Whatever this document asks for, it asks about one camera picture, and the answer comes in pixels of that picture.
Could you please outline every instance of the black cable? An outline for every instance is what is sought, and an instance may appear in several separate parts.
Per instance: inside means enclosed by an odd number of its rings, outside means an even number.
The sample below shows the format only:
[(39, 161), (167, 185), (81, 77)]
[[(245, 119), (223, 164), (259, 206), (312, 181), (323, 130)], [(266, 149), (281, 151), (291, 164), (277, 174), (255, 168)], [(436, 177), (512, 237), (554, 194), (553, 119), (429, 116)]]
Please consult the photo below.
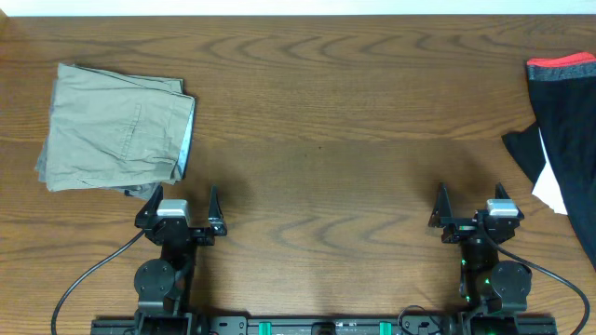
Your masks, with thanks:
[(54, 309), (54, 314), (52, 315), (52, 322), (51, 322), (52, 335), (58, 335), (56, 333), (56, 320), (58, 319), (58, 313), (60, 312), (60, 309), (61, 309), (62, 305), (66, 301), (66, 298), (68, 298), (68, 296), (71, 294), (71, 292), (73, 292), (73, 289), (75, 289), (79, 284), (81, 284), (81, 282), (83, 281), (83, 279), (87, 278), (95, 270), (97, 270), (100, 267), (102, 267), (102, 265), (104, 265), (108, 261), (113, 260), (116, 256), (118, 256), (119, 254), (121, 254), (122, 252), (124, 252), (124, 250), (126, 250), (130, 246), (132, 246), (143, 235), (144, 235), (144, 232), (141, 231), (136, 236), (132, 237), (132, 239), (127, 244), (125, 244), (124, 246), (122, 246), (122, 248), (118, 249), (115, 253), (113, 253), (112, 255), (108, 256), (105, 260), (100, 261), (99, 263), (93, 265), (84, 274), (82, 274), (80, 277), (78, 277), (78, 279), (76, 279), (76, 281), (66, 290), (66, 292), (64, 292), (64, 295), (62, 295), (62, 298), (60, 299), (60, 301), (58, 301), (58, 304), (56, 305), (56, 308)]
[[(419, 309), (423, 310), (425, 313), (428, 313), (428, 311), (424, 307), (419, 306), (419, 305), (410, 305), (410, 306), (407, 306), (406, 308), (404, 308), (404, 309), (401, 310), (400, 316), (398, 316), (398, 326), (400, 326), (401, 331), (404, 332), (404, 333), (406, 333), (407, 335), (413, 335), (413, 334), (410, 331), (408, 331), (408, 330), (406, 330), (406, 329), (403, 328), (403, 326), (401, 325), (401, 316), (403, 315), (403, 313), (405, 311), (407, 311), (407, 310), (409, 310), (411, 308), (419, 308)], [(433, 335), (433, 334), (440, 333), (442, 331), (442, 327), (440, 326), (440, 323), (437, 322), (437, 321), (435, 321), (435, 319), (431, 315), (426, 315), (426, 316), (428, 316), (428, 318), (430, 319), (430, 321), (432, 321), (432, 323), (434, 323), (435, 326), (437, 326), (439, 328), (439, 331), (436, 331), (434, 333), (430, 333), (428, 335)]]
[(576, 329), (571, 333), (571, 335), (576, 335), (579, 334), (579, 332), (581, 331), (581, 329), (583, 329), (584, 326), (586, 326), (586, 323), (588, 323), (588, 318), (589, 318), (589, 301), (588, 301), (588, 297), (586, 297), (586, 294), (584, 294), (584, 292), (581, 291), (581, 289), (579, 289), (577, 286), (575, 286), (574, 284), (572, 284), (570, 281), (568, 281), (567, 279), (556, 275), (554, 273), (552, 273), (551, 271), (543, 268), (542, 266), (536, 265), (534, 263), (532, 263), (531, 261), (527, 261), (523, 258), (521, 258), (520, 256), (517, 256), (516, 254), (513, 254), (503, 248), (501, 248), (499, 245), (497, 245), (495, 243), (495, 241), (488, 235), (488, 232), (486, 231), (486, 227), (484, 226), (484, 222), (480, 221), (479, 222), (479, 227), (480, 227), (480, 232), (482, 234), (482, 236), (486, 239), (486, 241), (488, 242), (488, 244), (491, 245), (491, 247), (495, 248), (496, 250), (500, 251), (502, 254), (509, 256), (512, 260), (518, 261), (521, 264), (527, 266), (527, 267), (531, 267), (563, 284), (565, 284), (568, 288), (572, 289), (575, 293), (577, 293), (577, 295), (579, 296), (579, 298), (581, 298), (581, 300), (584, 302), (584, 316), (581, 318), (581, 321), (579, 322), (579, 325), (577, 325)]

